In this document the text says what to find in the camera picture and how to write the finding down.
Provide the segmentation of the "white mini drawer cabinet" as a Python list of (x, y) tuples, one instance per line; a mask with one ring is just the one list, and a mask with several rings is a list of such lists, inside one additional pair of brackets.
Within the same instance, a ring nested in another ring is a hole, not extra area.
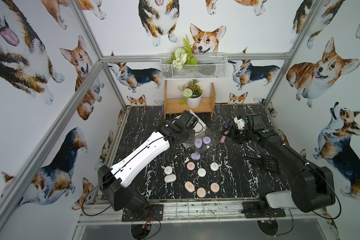
[(197, 133), (205, 128), (205, 124), (192, 111), (183, 111), (174, 124), (181, 130), (195, 130)]

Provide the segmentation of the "purple earphone case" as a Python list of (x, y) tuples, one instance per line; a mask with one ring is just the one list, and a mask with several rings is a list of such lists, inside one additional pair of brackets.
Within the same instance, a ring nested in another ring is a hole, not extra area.
[(212, 139), (208, 136), (203, 137), (203, 144), (204, 145), (209, 145), (212, 142)]
[(192, 153), (191, 154), (191, 159), (193, 161), (199, 161), (201, 159), (201, 155), (200, 154), (197, 154), (197, 153)]
[(197, 139), (195, 140), (195, 148), (196, 148), (196, 149), (200, 149), (202, 146), (203, 146), (203, 140), (200, 139), (200, 138), (197, 138)]

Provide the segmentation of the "purple earphone case top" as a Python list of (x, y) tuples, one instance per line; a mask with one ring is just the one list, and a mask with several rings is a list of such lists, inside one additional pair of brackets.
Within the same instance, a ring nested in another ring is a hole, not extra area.
[(199, 161), (201, 159), (201, 155), (200, 154), (197, 154), (197, 153), (192, 153), (191, 154), (191, 159), (193, 161)]

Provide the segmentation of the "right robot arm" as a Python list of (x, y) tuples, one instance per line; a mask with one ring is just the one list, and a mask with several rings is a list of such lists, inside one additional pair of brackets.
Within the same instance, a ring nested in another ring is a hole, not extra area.
[(246, 141), (257, 143), (287, 170), (292, 181), (291, 188), (287, 191), (266, 194), (265, 201), (270, 208), (294, 208), (309, 213), (335, 204), (331, 170), (305, 160), (289, 145), (284, 144), (281, 136), (274, 130), (264, 128), (240, 130), (236, 126), (230, 126), (223, 132), (240, 144)]

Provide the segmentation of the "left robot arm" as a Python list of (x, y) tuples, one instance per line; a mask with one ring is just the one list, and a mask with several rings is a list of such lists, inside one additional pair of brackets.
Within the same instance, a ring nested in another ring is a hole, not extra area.
[(109, 201), (114, 211), (124, 208), (142, 214), (151, 204), (139, 193), (130, 188), (131, 183), (152, 160), (168, 150), (174, 143), (188, 143), (195, 138), (196, 117), (180, 117), (174, 122), (165, 120), (151, 135), (127, 157), (112, 165), (98, 170), (100, 191)]

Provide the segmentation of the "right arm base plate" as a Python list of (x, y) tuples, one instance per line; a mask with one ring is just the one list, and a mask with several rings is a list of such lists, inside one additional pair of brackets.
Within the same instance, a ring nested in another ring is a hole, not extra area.
[(273, 209), (264, 200), (257, 200), (252, 202), (242, 202), (243, 210), (248, 219), (255, 218), (283, 218), (286, 216), (285, 211), (282, 208)]

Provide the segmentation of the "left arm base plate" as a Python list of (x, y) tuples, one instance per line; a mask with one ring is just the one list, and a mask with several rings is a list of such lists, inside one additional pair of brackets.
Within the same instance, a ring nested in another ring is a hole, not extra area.
[(164, 205), (153, 204), (141, 213), (127, 208), (123, 209), (122, 222), (147, 222), (148, 220), (163, 220)]

